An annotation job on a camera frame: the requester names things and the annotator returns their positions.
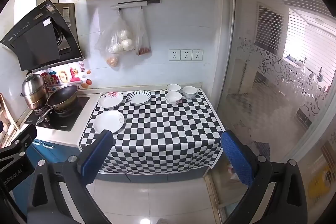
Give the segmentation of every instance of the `black range hood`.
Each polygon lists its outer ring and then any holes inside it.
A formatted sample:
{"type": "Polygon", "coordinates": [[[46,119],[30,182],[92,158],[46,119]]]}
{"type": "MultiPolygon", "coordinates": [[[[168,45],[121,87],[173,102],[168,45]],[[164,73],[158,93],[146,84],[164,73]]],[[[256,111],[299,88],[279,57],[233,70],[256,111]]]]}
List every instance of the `black range hood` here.
{"type": "Polygon", "coordinates": [[[38,71],[82,61],[78,43],[50,0],[26,14],[2,39],[18,57],[21,71],[38,71]]]}

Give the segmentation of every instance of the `bolt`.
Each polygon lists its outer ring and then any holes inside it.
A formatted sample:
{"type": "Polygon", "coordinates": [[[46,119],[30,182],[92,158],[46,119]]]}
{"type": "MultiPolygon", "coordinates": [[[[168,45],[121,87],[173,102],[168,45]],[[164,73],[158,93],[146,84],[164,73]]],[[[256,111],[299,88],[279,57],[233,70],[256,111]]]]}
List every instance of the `bolt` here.
{"type": "Polygon", "coordinates": [[[265,162],[266,161],[266,158],[264,156],[258,156],[258,161],[260,162],[265,162]]]}
{"type": "Polygon", "coordinates": [[[296,165],[296,161],[293,160],[293,159],[291,159],[291,160],[289,160],[289,164],[295,166],[296,165]]]}
{"type": "Polygon", "coordinates": [[[42,166],[45,164],[45,160],[39,160],[39,162],[37,163],[39,166],[42,166]]]}
{"type": "Polygon", "coordinates": [[[69,162],[74,162],[74,161],[76,161],[77,160],[77,157],[76,156],[70,156],[69,158],[68,158],[68,161],[69,162]]]}

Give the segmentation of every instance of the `hook rack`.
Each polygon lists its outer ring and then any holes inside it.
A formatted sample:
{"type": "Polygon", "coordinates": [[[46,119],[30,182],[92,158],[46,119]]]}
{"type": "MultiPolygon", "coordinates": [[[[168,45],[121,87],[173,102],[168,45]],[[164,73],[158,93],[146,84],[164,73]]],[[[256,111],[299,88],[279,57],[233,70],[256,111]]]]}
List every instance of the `hook rack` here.
{"type": "Polygon", "coordinates": [[[161,3],[161,0],[136,0],[136,1],[128,1],[128,2],[120,2],[117,5],[111,5],[112,10],[118,10],[123,8],[132,8],[132,7],[140,7],[147,6],[148,4],[161,3]]]}

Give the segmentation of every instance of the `power socket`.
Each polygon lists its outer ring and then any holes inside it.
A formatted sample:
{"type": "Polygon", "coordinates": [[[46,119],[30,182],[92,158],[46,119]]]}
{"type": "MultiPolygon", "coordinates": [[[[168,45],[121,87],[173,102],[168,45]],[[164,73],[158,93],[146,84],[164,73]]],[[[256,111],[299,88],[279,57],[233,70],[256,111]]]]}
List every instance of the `power socket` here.
{"type": "Polygon", "coordinates": [[[193,50],[193,61],[202,61],[203,60],[203,50],[193,50]]]}
{"type": "Polygon", "coordinates": [[[180,61],[181,50],[169,50],[168,51],[168,60],[169,61],[180,61]]]}
{"type": "Polygon", "coordinates": [[[192,53],[192,50],[181,50],[181,61],[191,61],[192,53]]]}

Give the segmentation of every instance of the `black and white tablecloth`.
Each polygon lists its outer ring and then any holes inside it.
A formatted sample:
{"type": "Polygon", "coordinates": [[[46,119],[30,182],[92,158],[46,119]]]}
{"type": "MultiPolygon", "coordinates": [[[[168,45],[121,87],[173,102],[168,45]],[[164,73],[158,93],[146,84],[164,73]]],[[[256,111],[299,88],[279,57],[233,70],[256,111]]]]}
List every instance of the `black and white tablecloth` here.
{"type": "MultiPolygon", "coordinates": [[[[171,105],[166,93],[151,91],[150,102],[134,106],[127,101],[130,92],[123,92],[124,99],[114,110],[124,115],[125,123],[114,134],[100,173],[155,174],[214,166],[222,153],[224,128],[205,94],[198,89],[195,99],[182,97],[182,103],[171,105]]],[[[95,141],[93,122],[108,110],[96,105],[79,141],[81,149],[95,141]]]]}

